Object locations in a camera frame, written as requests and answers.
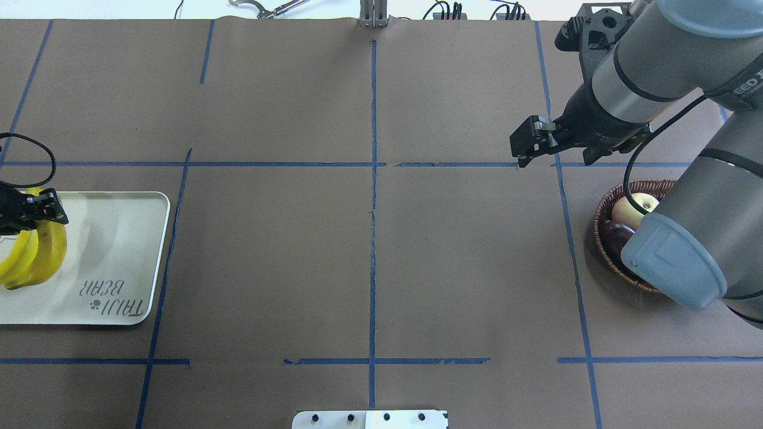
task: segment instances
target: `apple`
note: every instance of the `apple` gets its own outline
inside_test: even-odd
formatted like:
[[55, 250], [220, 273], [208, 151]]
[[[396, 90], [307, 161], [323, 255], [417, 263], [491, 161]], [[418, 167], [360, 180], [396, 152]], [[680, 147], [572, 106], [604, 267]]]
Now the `apple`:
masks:
[[604, 249], [612, 259], [619, 263], [622, 261], [620, 254], [623, 252], [623, 247], [633, 237], [634, 232], [633, 228], [628, 225], [612, 221], [607, 222], [599, 229], [599, 236]]
[[[657, 201], [657, 198], [650, 194], [645, 194], [644, 192], [633, 194], [633, 199], [649, 212], [654, 210], [660, 203]], [[643, 217], [644, 215], [636, 210], [625, 197], [617, 200], [615, 206], [612, 208], [612, 222], [628, 225], [634, 231], [641, 226], [641, 218]]]

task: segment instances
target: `blue tape line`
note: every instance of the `blue tape line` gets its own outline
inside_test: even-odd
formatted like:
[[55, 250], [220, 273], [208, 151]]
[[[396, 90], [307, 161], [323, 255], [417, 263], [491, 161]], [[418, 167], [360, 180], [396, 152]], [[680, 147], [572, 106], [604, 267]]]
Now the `blue tape line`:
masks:
[[560, 357], [558, 363], [763, 363], [763, 357], [743, 356], [624, 356]]
[[[584, 163], [554, 163], [551, 166], [560, 165], [565, 168], [569, 167], [617, 167], [625, 168], [628, 163], [593, 163], [590, 166], [586, 166]], [[688, 168], [691, 163], [635, 163], [635, 167], [671, 167], [671, 168]]]
[[[43, 57], [43, 51], [45, 51], [45, 45], [47, 45], [48, 37], [50, 36], [50, 31], [53, 29], [53, 20], [48, 21], [47, 29], [45, 30], [45, 35], [43, 36], [43, 41], [40, 43], [40, 49], [37, 51], [37, 57], [34, 58], [34, 65], [32, 66], [32, 70], [29, 72], [29, 78], [27, 79], [27, 85], [24, 86], [24, 92], [21, 93], [21, 100], [18, 102], [18, 107], [16, 108], [16, 114], [13, 115], [13, 122], [11, 122], [11, 129], [8, 130], [9, 133], [14, 133], [16, 131], [16, 124], [18, 124], [18, 119], [21, 116], [21, 110], [24, 108], [24, 103], [27, 101], [27, 95], [29, 95], [29, 88], [32, 86], [32, 80], [34, 80], [34, 74], [37, 72], [37, 67], [40, 65], [40, 59]], [[5, 145], [2, 148], [2, 152], [0, 152], [0, 166], [2, 166], [3, 162], [5, 162], [5, 156], [8, 154], [8, 149], [11, 147], [11, 139], [13, 137], [7, 137], [5, 139]]]
[[[375, 365], [481, 365], [489, 357], [377, 357]], [[296, 362], [284, 359], [284, 365], [369, 365], [370, 359], [364, 357], [307, 358]]]
[[204, 85], [207, 78], [207, 64], [209, 64], [209, 51], [212, 49], [212, 34], [214, 34], [214, 19], [209, 20], [209, 34], [207, 34], [207, 49], [204, 52], [204, 63], [201, 65], [201, 78], [198, 80], [200, 85]]
[[307, 359], [300, 359], [296, 362], [292, 362], [288, 359], [284, 359], [284, 365], [286, 366], [293, 366], [293, 365], [368, 365], [369, 360], [365, 357], [340, 357], [340, 358], [329, 358], [329, 357], [318, 357], [318, 358], [307, 358]]
[[721, 119], [723, 119], [723, 123], [725, 124], [725, 123], [726, 123], [726, 121], [728, 121], [728, 120], [729, 120], [729, 116], [728, 116], [728, 114], [726, 113], [726, 109], [725, 109], [725, 108], [723, 108], [723, 106], [722, 106], [722, 105], [718, 105], [718, 111], [720, 111], [720, 118], [721, 118]]
[[[79, 357], [2, 357], [0, 365], [146, 365], [148, 359], [93, 359]], [[188, 359], [160, 359], [154, 365], [190, 366]]]
[[[543, 78], [543, 91], [546, 96], [546, 112], [551, 117], [551, 93], [549, 91], [549, 79], [546, 74], [546, 61], [543, 59], [543, 45], [540, 37], [540, 25], [538, 21], [535, 21], [535, 37], [538, 43], [538, 58], [540, 59], [540, 72]], [[562, 211], [565, 216], [565, 229], [567, 230], [567, 244], [569, 246], [570, 256], [572, 257], [572, 267], [575, 271], [575, 290], [578, 293], [578, 313], [580, 315], [580, 326], [583, 334], [583, 347], [585, 348], [585, 356], [591, 358], [591, 343], [588, 339], [588, 323], [585, 318], [585, 306], [583, 304], [583, 291], [580, 287], [580, 273], [578, 272], [578, 258], [575, 254], [575, 241], [572, 238], [572, 224], [570, 222], [570, 215], [567, 206], [567, 194], [565, 192], [564, 176], [562, 173], [562, 161], [559, 159], [559, 154], [554, 155], [556, 165], [556, 177], [559, 181], [559, 195], [562, 198]], [[594, 374], [594, 364], [587, 363], [588, 367], [588, 384], [591, 387], [591, 402], [594, 409], [594, 420], [596, 421], [596, 428], [601, 429], [601, 413], [599, 409], [599, 394], [596, 388], [596, 376]]]
[[[7, 166], [50, 166], [50, 161], [8, 161]], [[58, 161], [59, 167], [183, 167], [185, 163], [162, 161]], [[373, 163], [293, 163], [293, 162], [215, 162], [198, 161], [188, 164], [191, 167], [373, 167]]]
[[396, 167], [517, 167], [519, 163], [399, 163]]
[[376, 39], [371, 39], [371, 275], [369, 297], [369, 409], [376, 408]]
[[159, 302], [156, 305], [156, 319], [153, 322], [153, 334], [151, 336], [151, 346], [148, 353], [148, 362], [146, 364], [146, 375], [143, 377], [143, 392], [140, 394], [140, 407], [138, 408], [138, 418], [135, 423], [136, 429], [143, 426], [143, 414], [146, 412], [146, 400], [148, 399], [148, 388], [151, 383], [151, 371], [154, 365], [154, 356], [156, 354], [156, 340], [159, 338], [159, 325], [162, 323], [162, 310], [164, 309], [164, 298], [167, 293], [167, 282], [169, 280], [169, 266], [172, 262], [172, 251], [175, 249], [175, 239], [178, 233], [178, 219], [180, 218], [180, 209], [183, 204], [183, 195], [185, 194], [185, 183], [188, 180], [188, 167], [191, 162], [190, 149], [185, 155], [185, 167], [183, 167], [183, 176], [180, 180], [180, 190], [178, 191], [178, 202], [175, 207], [175, 217], [172, 219], [172, 232], [169, 235], [169, 246], [167, 248], [167, 259], [164, 262], [164, 277], [162, 277], [162, 288], [159, 292]]
[[378, 357], [380, 365], [481, 365], [489, 361], [489, 357]]

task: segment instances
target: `white wall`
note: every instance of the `white wall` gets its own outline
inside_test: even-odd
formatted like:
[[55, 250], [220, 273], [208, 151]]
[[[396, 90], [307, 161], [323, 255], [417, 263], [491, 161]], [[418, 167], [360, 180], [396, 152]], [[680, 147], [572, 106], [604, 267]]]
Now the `white wall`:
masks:
[[[179, 3], [180, 0], [0, 0], [0, 18], [168, 19], [175, 14]], [[286, 0], [261, 0], [260, 3], [272, 10]], [[489, 0], [464, 0], [461, 3], [469, 19], [488, 19], [499, 5]], [[582, 2], [522, 0], [521, 3], [533, 19], [567, 21], [578, 12]], [[283, 18], [357, 18], [359, 4], [359, 0], [311, 0]], [[432, 4], [430, 0], [389, 0], [388, 13], [421, 19]], [[227, 0], [185, 0], [179, 17], [209, 19], [227, 15], [255, 18], [257, 13], [252, 5], [236, 8]]]

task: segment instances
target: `white metal plate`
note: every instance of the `white metal plate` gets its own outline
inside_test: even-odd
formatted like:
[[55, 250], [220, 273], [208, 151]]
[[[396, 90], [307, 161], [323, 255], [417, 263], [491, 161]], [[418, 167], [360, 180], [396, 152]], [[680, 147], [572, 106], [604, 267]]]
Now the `white metal plate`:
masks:
[[447, 429], [447, 416], [438, 410], [302, 411], [291, 429]]
[[[45, 283], [0, 286], [0, 324], [137, 324], [148, 316], [169, 200], [161, 192], [58, 192], [66, 257]], [[0, 257], [15, 237], [0, 237]]]

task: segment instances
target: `wicker basket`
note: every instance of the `wicker basket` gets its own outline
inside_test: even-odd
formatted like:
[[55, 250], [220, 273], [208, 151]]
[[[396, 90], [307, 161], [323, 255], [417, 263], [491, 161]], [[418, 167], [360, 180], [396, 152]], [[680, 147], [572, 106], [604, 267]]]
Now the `wicker basket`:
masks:
[[[661, 201], [665, 195], [673, 188], [675, 180], [633, 180], [630, 182], [630, 191], [633, 193], [644, 192], [653, 195], [659, 201]], [[601, 243], [601, 237], [599, 235], [599, 228], [603, 227], [607, 221], [612, 220], [612, 208], [617, 200], [625, 196], [623, 193], [623, 184], [615, 186], [610, 189], [609, 192], [604, 194], [604, 197], [596, 207], [596, 213], [594, 214], [594, 239], [596, 241], [596, 248], [604, 258], [604, 262], [610, 267], [619, 277], [625, 279], [628, 283], [636, 286], [637, 288], [651, 293], [660, 293], [654, 286], [648, 284], [636, 274], [626, 269], [620, 260], [613, 255], [607, 253], [604, 246]]]

